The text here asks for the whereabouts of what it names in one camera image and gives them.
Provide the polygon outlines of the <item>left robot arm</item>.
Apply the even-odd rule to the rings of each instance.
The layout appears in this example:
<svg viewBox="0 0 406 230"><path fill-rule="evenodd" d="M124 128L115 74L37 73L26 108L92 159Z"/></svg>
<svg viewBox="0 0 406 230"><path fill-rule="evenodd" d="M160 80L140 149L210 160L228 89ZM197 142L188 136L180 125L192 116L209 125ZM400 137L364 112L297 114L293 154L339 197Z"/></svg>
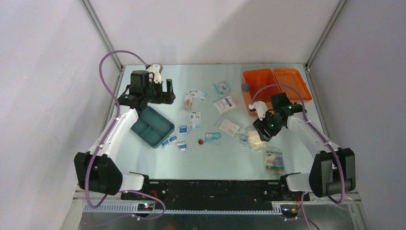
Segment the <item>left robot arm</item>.
<svg viewBox="0 0 406 230"><path fill-rule="evenodd" d="M131 73L130 84L117 99L117 114L96 143L87 152L78 152L74 158L81 189L107 195L132 190L142 200L151 195L145 175L123 172L115 161L129 131L154 149L173 133L175 125L150 106L174 102L176 96L171 79L166 80L166 87L163 90L159 69Z"/></svg>

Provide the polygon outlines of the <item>cotton ball bag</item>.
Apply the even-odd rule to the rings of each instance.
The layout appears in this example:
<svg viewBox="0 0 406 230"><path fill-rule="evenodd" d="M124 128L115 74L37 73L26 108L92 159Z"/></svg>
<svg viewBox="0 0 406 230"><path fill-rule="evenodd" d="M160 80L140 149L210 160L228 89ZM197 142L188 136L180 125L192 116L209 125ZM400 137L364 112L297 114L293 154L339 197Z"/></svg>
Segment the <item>cotton ball bag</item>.
<svg viewBox="0 0 406 230"><path fill-rule="evenodd" d="M248 145L253 150L259 150L267 146L267 142L260 139L259 133L254 129L247 131Z"/></svg>

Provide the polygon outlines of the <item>orange medicine kit box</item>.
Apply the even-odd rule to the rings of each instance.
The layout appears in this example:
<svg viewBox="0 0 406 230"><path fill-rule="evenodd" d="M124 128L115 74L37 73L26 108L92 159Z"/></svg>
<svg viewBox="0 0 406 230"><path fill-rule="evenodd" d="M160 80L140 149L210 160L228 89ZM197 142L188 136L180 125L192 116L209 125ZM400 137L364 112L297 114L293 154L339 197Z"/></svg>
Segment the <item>orange medicine kit box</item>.
<svg viewBox="0 0 406 230"><path fill-rule="evenodd" d="M299 96L293 90L285 87L285 85L297 90L300 93L300 96L302 96L304 102L312 100L312 95L307 84L296 69L276 68L246 70L242 74L241 90L249 116L257 116L254 112L249 110L249 104L255 96L255 93L264 86L278 83L283 84L283 86L276 85L262 90L256 96L255 101L263 101L267 108L271 109L271 96L284 92L292 103L299 103Z"/></svg>

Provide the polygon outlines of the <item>white blue labelled pack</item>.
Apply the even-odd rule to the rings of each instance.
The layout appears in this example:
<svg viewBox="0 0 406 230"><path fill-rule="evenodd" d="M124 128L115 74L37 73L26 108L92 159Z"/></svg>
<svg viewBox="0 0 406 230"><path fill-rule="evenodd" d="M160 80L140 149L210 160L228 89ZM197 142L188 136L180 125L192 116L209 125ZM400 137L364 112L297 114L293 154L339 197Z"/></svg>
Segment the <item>white blue labelled pack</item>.
<svg viewBox="0 0 406 230"><path fill-rule="evenodd" d="M237 104L232 97L227 96L221 100L214 102L214 106L220 114L233 110Z"/></svg>

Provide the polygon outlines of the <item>green labelled gauze pack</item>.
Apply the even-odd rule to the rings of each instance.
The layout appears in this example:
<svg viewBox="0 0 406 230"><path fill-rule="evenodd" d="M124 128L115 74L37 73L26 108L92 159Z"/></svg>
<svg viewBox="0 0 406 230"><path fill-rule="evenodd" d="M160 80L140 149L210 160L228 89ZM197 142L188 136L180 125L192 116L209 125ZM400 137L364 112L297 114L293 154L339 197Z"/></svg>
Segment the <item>green labelled gauze pack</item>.
<svg viewBox="0 0 406 230"><path fill-rule="evenodd" d="M283 153L278 148L269 148L264 152L264 167L268 172L284 172Z"/></svg>

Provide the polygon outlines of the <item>teal plaster bag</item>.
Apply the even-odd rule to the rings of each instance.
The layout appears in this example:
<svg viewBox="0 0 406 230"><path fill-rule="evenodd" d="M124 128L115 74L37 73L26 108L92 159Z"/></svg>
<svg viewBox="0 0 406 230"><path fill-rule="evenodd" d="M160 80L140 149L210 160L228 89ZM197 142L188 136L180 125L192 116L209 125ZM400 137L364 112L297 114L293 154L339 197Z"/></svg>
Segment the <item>teal plaster bag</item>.
<svg viewBox="0 0 406 230"><path fill-rule="evenodd" d="M226 95L226 94L229 94L230 92L232 92L232 87L228 83L228 81L222 81L222 82L215 83L215 84L213 84L213 87L218 95Z"/></svg>

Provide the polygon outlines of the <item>white gauze pad pack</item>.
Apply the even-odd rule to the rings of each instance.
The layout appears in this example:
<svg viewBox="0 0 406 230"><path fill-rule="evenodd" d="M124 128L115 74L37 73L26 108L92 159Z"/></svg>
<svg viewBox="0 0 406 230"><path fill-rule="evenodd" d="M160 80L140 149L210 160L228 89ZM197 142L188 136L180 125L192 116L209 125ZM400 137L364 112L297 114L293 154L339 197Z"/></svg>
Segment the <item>white gauze pad pack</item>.
<svg viewBox="0 0 406 230"><path fill-rule="evenodd" d="M231 137L234 137L238 130L240 129L240 126L228 119L224 119L220 125L218 126L220 130L223 132L227 133Z"/></svg>

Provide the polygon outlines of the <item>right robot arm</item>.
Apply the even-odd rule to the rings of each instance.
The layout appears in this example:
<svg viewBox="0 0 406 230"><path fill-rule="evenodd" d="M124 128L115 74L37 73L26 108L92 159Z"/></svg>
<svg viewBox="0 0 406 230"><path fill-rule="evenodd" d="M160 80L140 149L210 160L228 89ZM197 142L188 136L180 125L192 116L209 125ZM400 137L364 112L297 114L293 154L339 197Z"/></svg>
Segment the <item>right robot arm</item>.
<svg viewBox="0 0 406 230"><path fill-rule="evenodd" d="M253 126L261 141L269 142L283 128L289 129L304 144L313 158L309 173L292 173L281 177L279 196L293 199L298 192L310 192L317 197L344 194L356 188L355 154L331 141L307 116L300 103L292 103L285 93L271 97L272 108L265 102L249 105L258 118Z"/></svg>

